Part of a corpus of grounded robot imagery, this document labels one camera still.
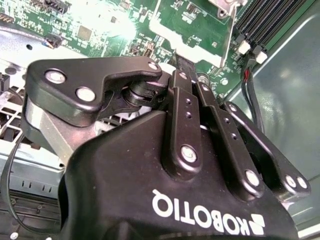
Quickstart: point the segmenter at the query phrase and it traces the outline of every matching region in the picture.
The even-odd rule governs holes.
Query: silver screw
[[[249,182],[253,185],[258,187],[260,184],[258,176],[252,171],[252,170],[247,170],[245,171],[246,178],[249,180]]]
[[[44,76],[48,81],[54,84],[63,84],[66,81],[66,76],[55,70],[47,71]]]
[[[11,240],[16,240],[19,237],[19,234],[17,232],[13,232],[10,235],[10,239]]]
[[[286,182],[289,184],[290,187],[295,188],[297,186],[295,180],[291,176],[286,175],[285,179],[286,179]]]
[[[182,77],[183,79],[188,79],[187,75],[184,72],[179,72],[180,77]]]
[[[80,87],[75,91],[75,94],[78,98],[85,102],[92,102],[96,99],[95,93],[87,87]]]
[[[230,104],[229,107],[233,112],[237,111],[237,108],[234,105]]]
[[[308,185],[306,184],[305,180],[302,177],[298,176],[296,179],[301,187],[303,187],[304,189],[308,188]]]
[[[183,145],[181,147],[181,154],[188,163],[194,163],[197,160],[196,152],[189,146]]]
[[[204,75],[199,76],[198,77],[198,81],[201,82],[201,83],[204,83],[206,85],[210,84],[209,79]]]
[[[202,84],[202,88],[203,88],[203,90],[205,90],[205,91],[210,91],[210,89],[209,89],[205,84]]]
[[[157,70],[158,69],[158,66],[153,61],[148,62],[148,65],[153,70]]]

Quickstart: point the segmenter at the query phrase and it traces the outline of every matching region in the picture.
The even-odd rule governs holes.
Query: robotiq logo
[[[152,207],[156,214],[160,217],[168,218],[174,213],[174,219],[186,224],[195,225],[198,224],[204,229],[214,227],[220,233],[229,233],[231,235],[264,235],[265,220],[264,217],[260,214],[251,214],[252,220],[247,221],[246,219],[241,219],[240,217],[232,216],[231,214],[221,214],[218,210],[212,210],[211,212],[207,210],[204,206],[197,205],[193,209],[193,218],[190,213],[189,202],[184,202],[184,214],[180,213],[180,200],[177,198],[171,199],[160,193],[158,190],[154,189],[152,191],[154,197],[152,200]],[[161,205],[165,206],[159,207],[159,202],[165,201],[166,204]]]

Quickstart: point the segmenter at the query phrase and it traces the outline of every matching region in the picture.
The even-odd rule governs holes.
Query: circuit board
[[[254,0],[239,7],[237,18]],[[158,0],[69,0],[64,14],[43,7],[39,0],[0,0],[0,11],[14,24],[38,36],[61,36],[62,45],[85,56],[148,56],[167,63],[173,53],[170,43],[149,28]],[[159,20],[182,36],[190,47],[200,46],[222,56],[230,17],[219,19],[218,8],[207,0],[162,0]],[[224,67],[206,61],[196,64],[210,80],[212,91],[224,98],[239,82],[243,59],[231,40]]]

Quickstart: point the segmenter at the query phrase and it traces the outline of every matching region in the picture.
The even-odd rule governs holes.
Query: wire
[[[247,102],[248,107],[250,109],[252,121],[258,127],[258,129],[260,129],[260,131],[264,134],[265,126],[262,119],[259,102],[255,92],[254,77],[250,68],[247,68],[244,71],[244,78],[241,83],[241,90],[245,98],[245,101]]]
[[[25,31],[20,31],[20,30],[11,28],[11,27],[6,27],[6,26],[0,26],[0,31],[4,31],[4,32],[12,33],[12,34],[18,34],[18,35],[21,35],[21,36],[25,36],[27,38],[37,40],[37,41],[45,44],[47,47],[49,47],[51,49],[54,49],[54,46],[51,43],[49,43],[47,40],[45,40],[43,37],[39,37],[39,36],[36,36],[34,34],[30,34],[28,32],[25,32]]]
[[[14,163],[14,158],[16,155],[16,152],[18,150],[18,147],[22,140],[24,139],[24,135],[21,134],[18,140],[16,141],[16,144],[14,145],[13,149],[11,150],[7,161],[5,162],[1,178],[0,178],[0,190],[1,190],[1,197],[2,200],[6,203],[8,206],[8,212],[9,214],[20,224],[21,227],[26,229],[29,232],[32,232],[34,234],[39,234],[39,235],[58,235],[59,233],[56,232],[53,229],[41,229],[41,228],[36,228],[32,226],[27,226],[25,225],[21,219],[18,217],[14,206],[11,203],[11,198],[10,198],[10,174],[11,174],[11,169],[12,165]]]
[[[12,88],[9,88],[7,90],[7,92],[11,93],[12,95],[16,96],[20,101],[21,101],[21,105],[24,104],[24,99],[22,98],[22,96],[20,96],[19,93],[17,93],[15,90],[13,90]]]

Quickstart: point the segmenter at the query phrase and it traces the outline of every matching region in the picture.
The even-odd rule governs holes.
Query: white connector
[[[246,54],[250,49],[250,44],[246,40],[243,40],[238,48],[238,52],[241,54]]]
[[[263,51],[259,52],[259,54],[255,56],[255,60],[258,64],[263,64],[267,58],[267,54],[265,54]]]

